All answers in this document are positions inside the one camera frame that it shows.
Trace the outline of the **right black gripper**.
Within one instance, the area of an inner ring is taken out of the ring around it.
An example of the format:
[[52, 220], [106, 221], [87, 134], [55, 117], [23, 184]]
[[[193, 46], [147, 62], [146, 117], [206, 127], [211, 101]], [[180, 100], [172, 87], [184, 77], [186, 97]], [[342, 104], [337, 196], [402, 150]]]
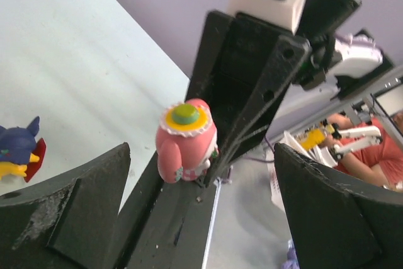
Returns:
[[[340, 56], [334, 32], [360, 5], [306, 0], [296, 33], [242, 13], [207, 13], [185, 97], [206, 101], [217, 126], [220, 152], [204, 187], [260, 144], [294, 77], [303, 89], [325, 80]], [[295, 37], [282, 35], [287, 33]]]

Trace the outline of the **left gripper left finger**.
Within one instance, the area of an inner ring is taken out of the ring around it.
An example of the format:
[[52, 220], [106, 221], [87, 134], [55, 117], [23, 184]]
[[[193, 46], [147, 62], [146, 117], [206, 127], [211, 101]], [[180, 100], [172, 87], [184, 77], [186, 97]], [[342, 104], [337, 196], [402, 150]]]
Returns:
[[56, 177], [1, 195], [1, 268], [113, 268], [130, 166], [120, 144]]

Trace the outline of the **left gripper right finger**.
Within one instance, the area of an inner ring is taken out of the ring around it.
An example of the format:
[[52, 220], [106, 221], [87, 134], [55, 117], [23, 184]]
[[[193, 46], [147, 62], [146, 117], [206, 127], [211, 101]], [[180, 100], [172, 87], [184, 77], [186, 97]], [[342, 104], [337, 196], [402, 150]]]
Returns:
[[275, 169], [301, 268], [402, 268], [402, 194], [275, 145]]

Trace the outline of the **yellow mouse navy-hood figurine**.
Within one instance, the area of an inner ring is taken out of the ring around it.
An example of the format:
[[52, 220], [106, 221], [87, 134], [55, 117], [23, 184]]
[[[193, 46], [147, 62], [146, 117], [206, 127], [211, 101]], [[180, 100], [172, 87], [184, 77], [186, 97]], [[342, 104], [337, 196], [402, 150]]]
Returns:
[[28, 183], [42, 167], [47, 145], [36, 140], [39, 130], [39, 116], [26, 127], [1, 126], [1, 178], [13, 175]]

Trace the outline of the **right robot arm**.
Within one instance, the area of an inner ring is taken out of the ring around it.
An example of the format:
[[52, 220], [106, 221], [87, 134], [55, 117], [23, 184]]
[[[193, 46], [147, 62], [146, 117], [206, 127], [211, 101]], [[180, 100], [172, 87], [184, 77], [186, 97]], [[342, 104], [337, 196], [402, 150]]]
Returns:
[[365, 31], [336, 30], [361, 0], [230, 0], [205, 19], [187, 98], [201, 98], [218, 128], [220, 155], [205, 176], [208, 187], [238, 157], [256, 147], [273, 119], [320, 99], [347, 102], [392, 69]]

